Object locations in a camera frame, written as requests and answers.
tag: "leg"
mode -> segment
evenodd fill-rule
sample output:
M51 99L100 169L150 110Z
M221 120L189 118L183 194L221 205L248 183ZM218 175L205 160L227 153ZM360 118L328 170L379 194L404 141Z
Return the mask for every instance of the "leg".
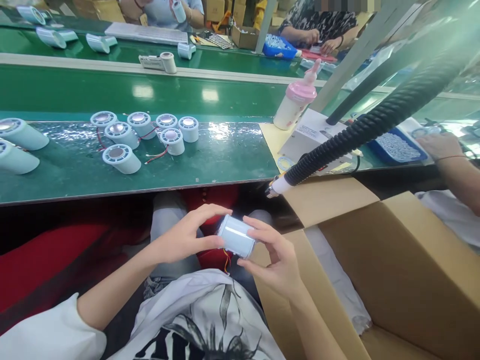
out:
M187 209L177 191L160 192L153 200L153 216L150 230L150 242L165 234L187 214ZM200 229L197 237L203 237ZM144 297L147 299L162 290L171 281L182 275L200 270L197 255L191 255L174 263L158 264L145 282Z
M248 216L250 218L263 221L269 225L272 225L273 223L272 216L265 210L254 210ZM255 299L258 305L262 306L254 277L247 270L237 264L238 259L238 255L234 255L231 259L231 266L229 269L230 276L245 288L245 290Z

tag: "worker's hand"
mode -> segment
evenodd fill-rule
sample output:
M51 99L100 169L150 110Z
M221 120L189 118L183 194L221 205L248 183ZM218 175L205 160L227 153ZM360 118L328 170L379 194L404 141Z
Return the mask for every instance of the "worker's hand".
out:
M342 38L337 37L336 39L330 39L323 43L320 48L320 54L323 56L328 56L332 53L333 50L337 49L342 43Z
M249 230L248 235L265 244L270 253L271 264L263 267L246 259L238 259L237 264L260 278L281 296L292 300L304 287L294 245L260 220L244 216L243 221L255 228Z
M451 132L427 135L416 141L430 154L433 160L464 155L459 140Z
M301 30L303 32L301 42L308 45L318 43L320 40L320 32L318 29Z
M197 238L197 229L208 219L226 214L232 215L232 210L215 204L203 204L190 211L168 232L148 245L152 263L174 263L201 251L222 248L224 241L220 236Z

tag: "wristband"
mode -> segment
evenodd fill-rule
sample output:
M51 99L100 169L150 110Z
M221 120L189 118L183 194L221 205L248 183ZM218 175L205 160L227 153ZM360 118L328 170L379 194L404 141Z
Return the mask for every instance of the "wristband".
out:
M452 156L441 157L441 158L435 160L435 162L438 163L440 160L445 160L445 159L450 159L450 158L465 158L465 159L468 159L468 157L466 157L465 155L452 155Z

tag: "glue bottle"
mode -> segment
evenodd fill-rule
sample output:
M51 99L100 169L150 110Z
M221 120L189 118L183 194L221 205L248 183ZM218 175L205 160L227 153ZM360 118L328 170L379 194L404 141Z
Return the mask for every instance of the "glue bottle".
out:
M305 71L301 80L292 82L286 88L285 97L276 111L273 123L282 130L287 130L297 122L308 104L311 104L317 97L317 89L314 82L317 80L317 70L322 61L317 59L313 67Z

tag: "white t-shirt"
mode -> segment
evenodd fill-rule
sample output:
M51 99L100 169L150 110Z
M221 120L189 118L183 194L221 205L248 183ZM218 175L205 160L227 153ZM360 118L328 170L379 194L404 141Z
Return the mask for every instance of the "white t-shirt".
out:
M73 295L0 336L0 359L100 359L107 343ZM217 269L184 275L145 300L110 359L285 359L243 287Z
M470 245L480 255L480 217L458 200L450 190L417 192L415 195L459 239Z

